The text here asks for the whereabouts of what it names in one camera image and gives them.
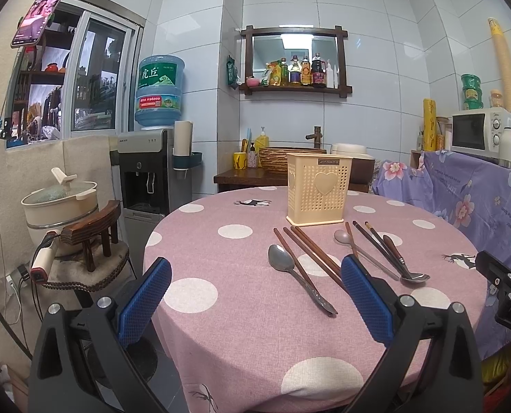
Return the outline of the pink small bottle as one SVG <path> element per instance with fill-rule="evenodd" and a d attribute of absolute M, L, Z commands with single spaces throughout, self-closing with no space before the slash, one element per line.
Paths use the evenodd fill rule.
<path fill-rule="evenodd" d="M 258 167 L 257 150 L 254 142 L 250 143 L 249 149 L 247 151 L 247 167 L 249 169 L 256 169 Z"/>

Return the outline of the white microwave oven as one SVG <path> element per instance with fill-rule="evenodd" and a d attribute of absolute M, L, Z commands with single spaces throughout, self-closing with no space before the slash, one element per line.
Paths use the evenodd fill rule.
<path fill-rule="evenodd" d="M 502 107 L 464 110 L 451 117 L 452 152 L 499 160 L 500 139 L 511 127 L 511 113 Z"/>

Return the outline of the grey water dispenser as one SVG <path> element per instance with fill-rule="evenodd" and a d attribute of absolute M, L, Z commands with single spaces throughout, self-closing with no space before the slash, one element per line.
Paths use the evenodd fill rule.
<path fill-rule="evenodd" d="M 173 169 L 173 129 L 123 133 L 117 139 L 127 243 L 136 268 L 158 223 L 192 200 L 190 172 Z"/>

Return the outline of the dark chopstick gold band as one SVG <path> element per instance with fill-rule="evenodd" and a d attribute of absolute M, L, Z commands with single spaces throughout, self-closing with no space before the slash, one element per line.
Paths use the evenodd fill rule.
<path fill-rule="evenodd" d="M 391 258 L 395 258 L 393 255 L 393 252 L 390 250 L 388 245 L 385 243 L 384 239 L 379 235 L 379 233 L 374 229 L 373 226 L 367 221 L 364 222 L 365 227 L 371 232 L 371 234 L 374 236 L 374 238 L 380 243 L 380 246 L 384 248 L 384 251 L 387 251 L 387 253 L 391 256 Z"/>

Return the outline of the blue water jug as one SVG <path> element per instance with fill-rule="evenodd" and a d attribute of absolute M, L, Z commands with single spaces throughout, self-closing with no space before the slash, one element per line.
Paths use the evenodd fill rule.
<path fill-rule="evenodd" d="M 140 61 L 135 92 L 135 121 L 142 129 L 172 126 L 182 117 L 185 62 L 172 55 Z"/>

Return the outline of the dark black chopstick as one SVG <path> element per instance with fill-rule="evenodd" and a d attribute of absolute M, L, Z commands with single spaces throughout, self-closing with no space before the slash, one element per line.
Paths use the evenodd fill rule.
<path fill-rule="evenodd" d="M 397 272 L 401 276 L 404 276 L 400 264 L 398 264 L 397 260 L 393 258 L 393 255 L 391 255 L 390 252 L 388 252 L 386 248 L 380 244 L 379 241 L 374 239 L 371 233 L 368 233 L 367 230 L 364 229 L 363 226 L 361 226 L 358 222 L 352 221 L 352 224 L 387 259 L 387 261 L 397 270 Z"/>

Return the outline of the steel spoon grey handle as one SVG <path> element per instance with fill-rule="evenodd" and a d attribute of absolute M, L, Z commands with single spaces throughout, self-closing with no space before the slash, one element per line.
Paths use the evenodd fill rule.
<path fill-rule="evenodd" d="M 325 299 L 320 293 L 314 289 L 298 272 L 295 271 L 295 262 L 291 255 L 283 248 L 282 245 L 270 245 L 268 250 L 268 260 L 270 265 L 276 271 L 282 271 L 290 274 L 307 292 L 313 303 L 325 312 L 331 318 L 338 315 L 336 309 Z"/>

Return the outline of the steel spoon long handle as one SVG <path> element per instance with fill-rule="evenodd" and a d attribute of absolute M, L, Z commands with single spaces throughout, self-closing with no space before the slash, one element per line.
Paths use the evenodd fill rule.
<path fill-rule="evenodd" d="M 334 232 L 334 239 L 336 242 L 341 243 L 343 245 L 349 245 L 352 248 L 346 231 L 340 230 L 340 229 L 336 230 Z M 377 259 L 375 259 L 373 256 L 371 256 L 369 253 L 365 252 L 358 245 L 356 245 L 356 247 L 358 248 L 358 255 L 364 256 L 364 258 L 366 258 L 368 262 L 370 262 L 374 267 L 377 267 L 378 269 L 380 269 L 384 274 L 388 275 L 391 279 L 399 280 L 399 276 L 397 274 L 393 273 L 393 271 L 391 271 L 389 268 L 384 267 L 383 264 L 381 264 Z"/>

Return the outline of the small wooden stool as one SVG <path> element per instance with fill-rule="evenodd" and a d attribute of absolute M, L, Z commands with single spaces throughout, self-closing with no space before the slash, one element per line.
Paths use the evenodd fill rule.
<path fill-rule="evenodd" d="M 89 272 L 95 271 L 94 252 L 91 250 L 93 239 L 99 238 L 102 255 L 112 255 L 111 244 L 118 243 L 117 221 L 121 214 L 119 200 L 109 200 L 107 205 L 97 213 L 91 213 L 79 222 L 61 230 L 60 240 L 67 245 L 82 245 L 85 267 Z"/>

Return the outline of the brown wooden chopstick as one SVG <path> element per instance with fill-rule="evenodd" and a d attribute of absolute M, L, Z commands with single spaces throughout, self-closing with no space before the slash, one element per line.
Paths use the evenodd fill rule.
<path fill-rule="evenodd" d="M 312 279 L 307 274 L 307 272 L 305 271 L 303 266 L 299 263 L 298 259 L 296 258 L 295 254 L 293 253 L 291 247 L 288 245 L 286 240 L 283 239 L 283 235 L 279 232 L 278 229 L 276 229 L 276 227 L 273 229 L 273 233 L 275 234 L 276 238 L 279 241 L 279 243 L 277 245 L 282 245 L 283 248 L 287 251 L 287 253 L 292 256 L 292 258 L 295 262 L 295 271 L 298 272 L 314 289 L 316 289 L 314 283 L 312 282 Z"/>
<path fill-rule="evenodd" d="M 329 255 L 327 255 L 299 226 L 291 226 L 290 229 L 309 249 L 326 265 L 328 269 L 334 272 L 338 277 L 341 276 L 341 267 Z"/>
<path fill-rule="evenodd" d="M 292 230 L 287 229 L 286 227 L 283 228 L 283 232 L 293 241 L 296 243 L 296 245 L 311 258 L 315 264 L 321 268 L 322 271 L 325 272 L 327 276 L 329 276 L 336 284 L 338 284 L 339 287 L 342 288 L 342 290 L 345 289 L 345 287 L 342 284 L 342 281 L 340 279 L 340 276 L 338 276 L 338 273 L 334 271 L 331 267 L 329 267 L 325 262 L 320 258 L 319 255 L 317 255 L 314 251 L 312 251 L 309 246 L 303 242 L 302 239 L 299 239 L 299 237 L 292 232 Z"/>

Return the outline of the white brown rice cooker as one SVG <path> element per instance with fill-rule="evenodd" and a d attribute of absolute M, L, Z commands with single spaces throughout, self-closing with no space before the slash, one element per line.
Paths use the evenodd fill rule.
<path fill-rule="evenodd" d="M 331 146 L 330 152 L 332 155 L 344 156 L 353 160 L 350 177 L 351 183 L 366 184 L 367 186 L 371 183 L 376 160 L 367 153 L 366 146 L 336 143 Z"/>

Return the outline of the spoon with brown wooden handle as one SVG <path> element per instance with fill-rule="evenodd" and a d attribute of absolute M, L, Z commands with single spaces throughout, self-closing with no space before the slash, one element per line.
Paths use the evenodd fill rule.
<path fill-rule="evenodd" d="M 393 240 L 389 236 L 383 235 L 383 241 L 385 247 L 388 249 L 390 254 L 397 262 L 398 268 L 400 269 L 401 272 L 401 277 L 405 282 L 411 284 L 424 284 L 430 279 L 430 276 L 425 273 L 411 272 L 408 269 L 405 259 L 397 250 L 397 246 L 394 244 Z"/>

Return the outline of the green packet on wall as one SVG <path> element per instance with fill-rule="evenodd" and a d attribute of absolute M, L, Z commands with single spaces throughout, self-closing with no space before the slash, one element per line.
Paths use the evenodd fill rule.
<path fill-rule="evenodd" d="M 235 59 L 228 55 L 226 60 L 226 81 L 229 88 L 238 87 L 238 70 Z"/>

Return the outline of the paper cup stack on dispenser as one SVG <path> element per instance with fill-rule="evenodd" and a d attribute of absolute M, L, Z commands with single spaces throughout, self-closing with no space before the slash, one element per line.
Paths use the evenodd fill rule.
<path fill-rule="evenodd" d="M 188 120 L 180 120 L 173 127 L 173 155 L 177 157 L 189 157 L 192 151 L 193 123 Z"/>

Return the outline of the reddish brown chopstick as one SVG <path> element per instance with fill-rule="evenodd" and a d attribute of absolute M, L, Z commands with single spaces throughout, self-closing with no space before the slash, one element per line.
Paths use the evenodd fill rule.
<path fill-rule="evenodd" d="M 352 246 L 352 250 L 353 250 L 353 254 L 354 256 L 359 259 L 359 255 L 358 255 L 358 248 L 356 247 L 356 244 L 355 244 L 355 240 L 354 240 L 354 235 L 352 233 L 352 230 L 351 230 L 351 227 L 350 227 L 350 224 L 349 222 L 345 222 L 344 223 L 344 226 L 345 226 L 345 229 L 346 229 L 346 233 L 349 237 L 349 240 L 350 240 L 350 243 L 351 243 L 351 246 Z"/>

